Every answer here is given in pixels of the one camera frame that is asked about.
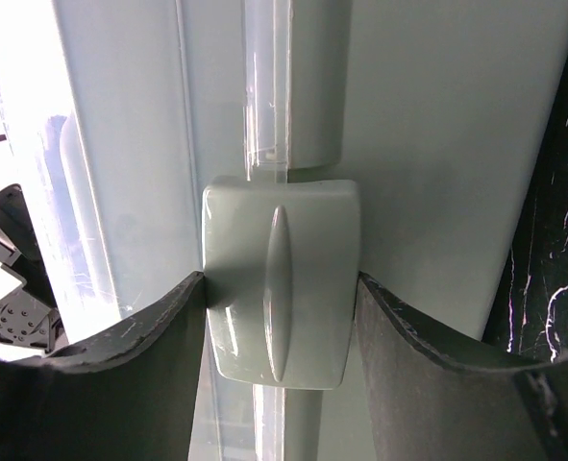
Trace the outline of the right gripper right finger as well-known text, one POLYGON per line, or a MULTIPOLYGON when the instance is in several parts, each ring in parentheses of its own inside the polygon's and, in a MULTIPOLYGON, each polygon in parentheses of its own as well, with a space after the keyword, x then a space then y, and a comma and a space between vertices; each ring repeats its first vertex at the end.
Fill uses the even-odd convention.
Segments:
POLYGON ((358 346, 381 460, 568 460, 568 355, 472 339, 358 278, 358 346))

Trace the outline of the translucent plastic tool box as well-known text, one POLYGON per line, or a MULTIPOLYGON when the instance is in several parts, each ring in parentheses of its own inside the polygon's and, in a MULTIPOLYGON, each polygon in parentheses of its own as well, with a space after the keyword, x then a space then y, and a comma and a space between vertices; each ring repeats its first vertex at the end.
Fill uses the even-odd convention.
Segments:
POLYGON ((381 460, 358 278, 478 341, 568 1, 0 1, 0 115, 63 333, 204 277, 185 460, 381 460))

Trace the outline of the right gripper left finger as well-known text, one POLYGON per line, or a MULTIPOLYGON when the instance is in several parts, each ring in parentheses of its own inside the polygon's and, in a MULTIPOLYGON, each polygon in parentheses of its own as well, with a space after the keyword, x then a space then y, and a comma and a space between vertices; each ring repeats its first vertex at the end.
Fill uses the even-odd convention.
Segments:
POLYGON ((49 355, 0 361, 0 460, 185 460, 206 323, 199 272, 49 355))

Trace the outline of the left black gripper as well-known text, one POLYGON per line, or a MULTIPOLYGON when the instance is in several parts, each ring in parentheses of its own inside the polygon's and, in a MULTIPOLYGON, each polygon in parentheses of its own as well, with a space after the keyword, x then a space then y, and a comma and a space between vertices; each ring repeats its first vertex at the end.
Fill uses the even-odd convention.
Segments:
POLYGON ((0 346, 49 353, 62 333, 22 189, 11 184, 0 190, 0 346))

